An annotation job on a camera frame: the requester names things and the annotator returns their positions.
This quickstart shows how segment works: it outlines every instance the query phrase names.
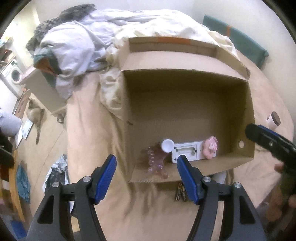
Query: beige floor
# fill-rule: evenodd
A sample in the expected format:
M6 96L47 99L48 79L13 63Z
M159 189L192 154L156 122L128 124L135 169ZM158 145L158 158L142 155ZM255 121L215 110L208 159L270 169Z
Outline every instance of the beige floor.
M23 122L27 120L26 113L22 120ZM32 217L44 197L42 185L48 170L62 154L67 153L67 132L63 129L63 125L57 122L56 117L50 115L47 109L41 126L38 145L35 144L36 134L36 128L33 126L27 139L23 139L17 148L18 162L26 170L31 184L30 204L24 208L27 209L24 212L28 224L32 221ZM73 230L79 229L75 218L72 218L72 222L75 226Z

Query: pink object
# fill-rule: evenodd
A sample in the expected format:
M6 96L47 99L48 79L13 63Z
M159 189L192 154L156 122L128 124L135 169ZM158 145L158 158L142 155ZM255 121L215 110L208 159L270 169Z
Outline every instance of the pink object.
M210 160L213 158L213 155L218 150L217 143L218 141L216 137L210 137L202 143L202 153L206 159Z
M148 168L148 174L158 174L162 178L167 179L168 173L164 169L163 160L168 155L168 153L164 152L160 145L148 147L146 150L149 160L148 164L150 165Z

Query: beige bed sheet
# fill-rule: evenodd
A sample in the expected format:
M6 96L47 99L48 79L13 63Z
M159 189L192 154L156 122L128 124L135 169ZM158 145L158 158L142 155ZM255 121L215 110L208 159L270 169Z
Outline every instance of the beige bed sheet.
M265 75L239 53L250 69L249 80L256 124L276 111L282 121L277 131L292 140L293 122L282 99ZM177 183L128 184L125 178L133 168L123 155L123 123L99 101L99 74L87 74L67 103L68 161L72 183L103 164L108 154L117 157L117 169L106 197L96 212L108 241L186 240L196 217L193 202L175 202ZM255 206L274 187L279 175L270 153L256 149L254 160L233 170L233 179L243 184ZM222 217L219 204L217 218ZM220 227L215 226L212 240Z

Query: white jar lid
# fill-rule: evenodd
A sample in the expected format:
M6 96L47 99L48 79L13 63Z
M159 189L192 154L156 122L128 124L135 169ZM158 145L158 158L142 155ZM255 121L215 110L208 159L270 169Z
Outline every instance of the white jar lid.
M170 153L173 151L175 143L171 139L165 139L161 142L160 146L164 152Z

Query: cardboard box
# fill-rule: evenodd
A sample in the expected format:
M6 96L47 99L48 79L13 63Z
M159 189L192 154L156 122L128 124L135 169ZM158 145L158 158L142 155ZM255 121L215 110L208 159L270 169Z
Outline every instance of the cardboard box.
M168 179L147 175L144 150L163 138L181 143L215 136L217 157L191 162L203 175L254 158L255 145L244 133L246 125L254 123L250 71L230 53L196 40L140 37L123 46L119 64L124 74L124 151L130 182L181 179L170 158L165 163Z

